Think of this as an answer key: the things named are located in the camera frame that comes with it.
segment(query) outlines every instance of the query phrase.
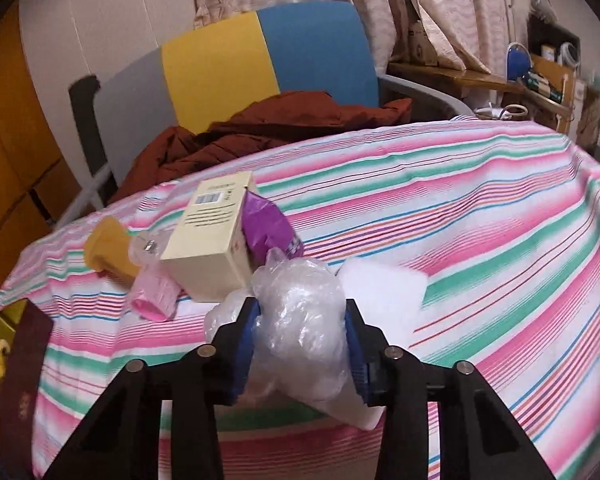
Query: wooden cabinet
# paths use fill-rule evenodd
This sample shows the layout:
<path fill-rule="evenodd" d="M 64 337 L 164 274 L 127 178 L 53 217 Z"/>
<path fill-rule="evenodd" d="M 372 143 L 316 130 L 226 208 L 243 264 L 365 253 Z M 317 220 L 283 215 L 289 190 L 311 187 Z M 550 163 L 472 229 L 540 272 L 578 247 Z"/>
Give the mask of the wooden cabinet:
<path fill-rule="evenodd" d="M 0 286 L 20 251 L 51 231 L 45 216 L 58 219 L 79 191 L 38 102 L 16 3 L 0 22 Z"/>

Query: dark red book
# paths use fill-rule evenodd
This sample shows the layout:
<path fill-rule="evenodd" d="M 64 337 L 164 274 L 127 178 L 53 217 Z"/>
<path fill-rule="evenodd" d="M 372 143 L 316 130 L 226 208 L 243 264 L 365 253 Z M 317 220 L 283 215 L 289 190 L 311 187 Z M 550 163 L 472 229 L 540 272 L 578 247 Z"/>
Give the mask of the dark red book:
<path fill-rule="evenodd" d="M 0 460 L 14 478 L 32 478 L 33 416 L 54 322 L 27 300 L 0 385 Z"/>

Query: striped bedsheet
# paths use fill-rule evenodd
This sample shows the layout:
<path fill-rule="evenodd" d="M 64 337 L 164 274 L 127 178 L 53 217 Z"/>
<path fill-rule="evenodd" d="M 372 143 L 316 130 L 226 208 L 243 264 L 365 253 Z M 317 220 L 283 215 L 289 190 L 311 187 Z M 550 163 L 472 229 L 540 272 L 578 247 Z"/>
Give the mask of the striped bedsheet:
<path fill-rule="evenodd" d="M 139 319 L 125 290 L 86 268 L 94 224 L 173 226 L 197 183 L 254 170 L 306 254 L 337 268 L 362 256 L 430 276 L 411 352 L 474 362 L 560 480 L 600 459 L 600 165 L 534 123 L 445 121 L 351 132 L 248 156 L 157 186 L 23 251 L 0 307 L 27 296 L 55 320 L 36 407 L 41 476 L 98 394 L 129 361 L 179 358 L 211 307 L 179 299 L 171 322 Z M 161 478 L 169 478 L 164 403 Z M 429 410 L 430 478 L 440 473 Z M 365 432 L 284 397 L 218 409 L 230 479 L 371 479 L 381 424 Z"/>

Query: metal screw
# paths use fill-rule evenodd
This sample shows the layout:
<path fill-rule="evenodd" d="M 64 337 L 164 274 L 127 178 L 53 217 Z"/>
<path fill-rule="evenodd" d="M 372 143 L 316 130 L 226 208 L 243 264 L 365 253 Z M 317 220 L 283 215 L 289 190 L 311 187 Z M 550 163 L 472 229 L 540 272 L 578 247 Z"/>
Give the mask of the metal screw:
<path fill-rule="evenodd" d="M 216 347 L 213 345 L 202 345 L 198 347 L 200 357 L 213 357 L 216 355 Z"/>
<path fill-rule="evenodd" d="M 144 368 L 144 362 L 142 362 L 142 359 L 131 359 L 131 361 L 129 361 L 125 366 L 126 371 L 133 374 L 139 372 L 142 370 L 142 368 Z"/>
<path fill-rule="evenodd" d="M 384 349 L 384 355 L 389 359 L 400 359 L 404 355 L 404 351 L 399 346 L 388 346 Z"/>
<path fill-rule="evenodd" d="M 461 374 L 471 375 L 474 373 L 475 366 L 473 366 L 469 361 L 458 361 L 456 363 L 456 370 L 458 370 Z"/>

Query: barcode label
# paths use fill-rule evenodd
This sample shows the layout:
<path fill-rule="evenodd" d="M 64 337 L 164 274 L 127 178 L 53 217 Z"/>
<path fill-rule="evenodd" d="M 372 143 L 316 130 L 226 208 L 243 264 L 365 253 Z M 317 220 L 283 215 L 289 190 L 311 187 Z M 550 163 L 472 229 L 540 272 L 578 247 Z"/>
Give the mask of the barcode label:
<path fill-rule="evenodd" d="M 220 202 L 222 198 L 222 191 L 218 193 L 207 193 L 205 195 L 200 195 L 196 198 L 196 204 L 215 204 L 216 202 Z"/>

